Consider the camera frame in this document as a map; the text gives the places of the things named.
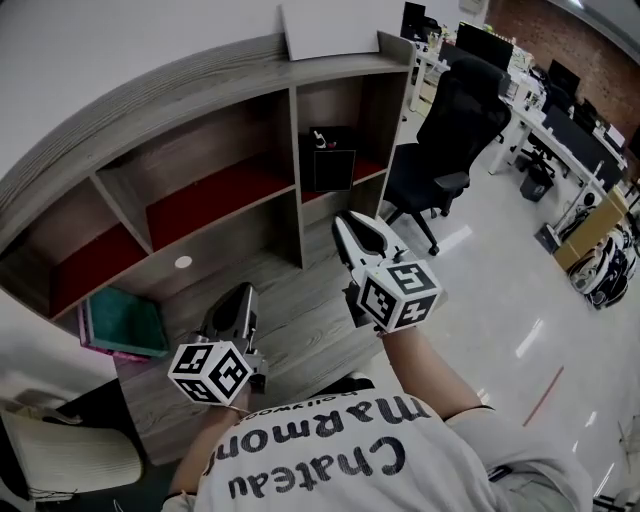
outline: small black object on shelf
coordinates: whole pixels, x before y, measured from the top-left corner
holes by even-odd
[[[311,127],[300,141],[302,188],[309,192],[350,190],[356,135],[348,126]]]

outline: white wall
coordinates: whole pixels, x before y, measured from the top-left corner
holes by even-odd
[[[158,66],[282,31],[282,0],[7,0],[0,7],[0,177],[102,94]],[[458,0],[417,0],[455,28]],[[370,0],[399,33],[403,0]],[[482,22],[484,15],[476,21]]]
[[[58,124],[158,66],[282,31],[282,0],[7,0],[0,7],[0,177]],[[457,0],[418,0],[450,28]],[[404,0],[370,0],[398,34]],[[28,390],[72,399],[115,377],[110,358],[77,346],[0,292],[0,397]]]
[[[115,378],[110,357],[0,291],[0,399],[58,405]]]

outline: cable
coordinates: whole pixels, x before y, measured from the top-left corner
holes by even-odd
[[[231,409],[232,411],[239,413],[242,418],[251,414],[251,411],[240,409],[240,407],[234,407],[233,405],[213,404],[212,407],[224,407],[225,409]]]

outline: teal book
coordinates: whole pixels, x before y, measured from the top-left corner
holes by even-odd
[[[87,301],[89,342],[94,347],[149,357],[169,353],[156,304],[116,288]]]

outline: white floor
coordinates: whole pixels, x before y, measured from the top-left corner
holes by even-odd
[[[415,141],[423,121],[408,115],[399,143]],[[517,421],[529,417],[563,367],[529,428],[573,449],[594,492],[606,480],[601,492],[615,495],[631,478],[618,423],[626,427],[640,414],[640,277],[615,307],[590,308],[533,237],[543,221],[559,218],[575,185],[558,175],[547,196],[531,203],[518,190],[523,174],[485,171],[495,150],[494,143],[476,160],[471,187],[449,217],[425,215],[437,257],[410,217],[394,224],[449,295],[423,330],[485,402]],[[384,354],[362,371],[377,385],[398,386]]]

